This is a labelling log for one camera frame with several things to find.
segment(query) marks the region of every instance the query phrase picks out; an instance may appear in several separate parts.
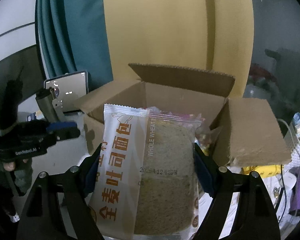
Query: bag label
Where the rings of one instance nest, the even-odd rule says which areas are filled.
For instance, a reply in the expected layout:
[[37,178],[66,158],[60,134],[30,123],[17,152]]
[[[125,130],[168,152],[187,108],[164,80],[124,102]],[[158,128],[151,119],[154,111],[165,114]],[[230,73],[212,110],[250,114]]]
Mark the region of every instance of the bag label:
[[101,234],[118,239],[133,237],[149,119],[133,112],[149,114],[105,104],[97,182],[89,203]]

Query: white cable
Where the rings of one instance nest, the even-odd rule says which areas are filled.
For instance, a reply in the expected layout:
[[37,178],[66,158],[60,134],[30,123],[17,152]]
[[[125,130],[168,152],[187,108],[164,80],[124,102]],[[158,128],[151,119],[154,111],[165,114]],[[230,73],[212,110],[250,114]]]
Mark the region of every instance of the white cable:
[[[293,143],[293,147],[294,147],[294,149],[296,150],[296,152],[297,152],[297,154],[298,154],[298,156],[299,156],[299,160],[300,160],[300,153],[299,153],[299,151],[298,151],[298,149],[297,149],[297,145],[295,144],[295,142],[294,142],[294,139],[293,139],[293,135],[292,135],[292,132],[291,132],[291,129],[290,129],[290,127],[289,127],[289,125],[287,124],[287,122],[285,121],[285,120],[283,120],[283,119],[277,119],[278,121],[280,121],[280,122],[282,122],[282,123],[284,123],[284,125],[288,128],[288,131],[289,131],[289,133],[290,133],[290,136],[291,136],[291,140],[292,140],[292,143]],[[299,170],[298,170],[298,176],[297,176],[297,182],[296,182],[296,192],[298,191],[298,184],[299,184],[299,178],[300,178],[300,165],[299,165]],[[296,208],[296,210],[295,210],[295,212],[294,212],[294,217],[296,217],[297,216],[297,208]]]

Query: orange chinese characters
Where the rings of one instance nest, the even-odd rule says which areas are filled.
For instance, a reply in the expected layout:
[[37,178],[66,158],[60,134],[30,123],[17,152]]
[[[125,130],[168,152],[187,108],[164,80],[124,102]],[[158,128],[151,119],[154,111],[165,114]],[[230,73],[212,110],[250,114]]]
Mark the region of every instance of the orange chinese characters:
[[108,203],[112,204],[114,204],[114,201],[118,203],[119,193],[120,191],[116,192],[114,189],[105,188],[102,193],[102,201],[108,201]]
[[128,148],[128,142],[129,139],[115,136],[112,144],[112,148],[114,147],[117,150],[126,151]]
[[119,178],[120,180],[122,180],[122,173],[115,173],[113,171],[106,171],[106,175],[110,176],[111,179],[107,179],[106,180],[106,184],[108,185],[112,185],[112,186],[117,186],[118,185],[118,180],[116,179],[112,179],[114,178]]
[[111,217],[114,217],[113,221],[115,221],[115,216],[117,215],[117,209],[115,209],[115,211],[113,212],[112,208],[109,211],[108,207],[104,206],[103,208],[100,208],[99,214],[100,216],[102,216],[103,219],[106,219],[107,216],[109,216],[109,219],[111,219]]
[[115,152],[112,152],[110,154],[110,159],[109,159],[109,163],[111,162],[111,166],[116,166],[116,167],[119,167],[121,168],[121,165],[122,165],[122,161],[126,158],[126,156],[124,154],[120,154],[120,153],[115,153]]
[[102,166],[103,157],[104,157],[104,154],[102,156],[99,156],[99,166],[100,167]]
[[117,133],[130,135],[131,124],[120,123]]
[[104,151],[106,150],[107,148],[103,146],[103,144],[105,144],[106,146],[108,145],[107,142],[105,142],[104,140],[102,140],[102,143],[101,143],[101,151]]

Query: screw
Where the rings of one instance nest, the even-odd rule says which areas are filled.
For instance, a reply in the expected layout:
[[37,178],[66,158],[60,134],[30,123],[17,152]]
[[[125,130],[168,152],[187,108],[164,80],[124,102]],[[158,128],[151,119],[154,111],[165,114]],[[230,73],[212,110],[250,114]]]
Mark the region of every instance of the screw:
[[259,177],[259,173],[257,173],[256,171],[252,171],[251,172],[252,177],[257,178]]
[[39,178],[43,179],[45,176],[47,176],[47,173],[45,171],[39,173]]
[[228,170],[228,169],[227,169],[225,166],[220,166],[220,167],[219,167],[219,171],[222,172],[222,173],[227,172],[227,170]]
[[77,172],[79,170],[79,167],[78,166],[72,166],[71,168],[70,168],[70,171],[71,172]]

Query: teal curtain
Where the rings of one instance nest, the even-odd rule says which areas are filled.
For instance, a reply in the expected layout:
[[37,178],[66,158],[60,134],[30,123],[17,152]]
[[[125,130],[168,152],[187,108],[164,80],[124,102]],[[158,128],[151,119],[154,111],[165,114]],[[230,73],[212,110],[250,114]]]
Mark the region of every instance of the teal curtain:
[[90,90],[113,80],[103,0],[37,0],[36,12],[50,78],[87,70]]

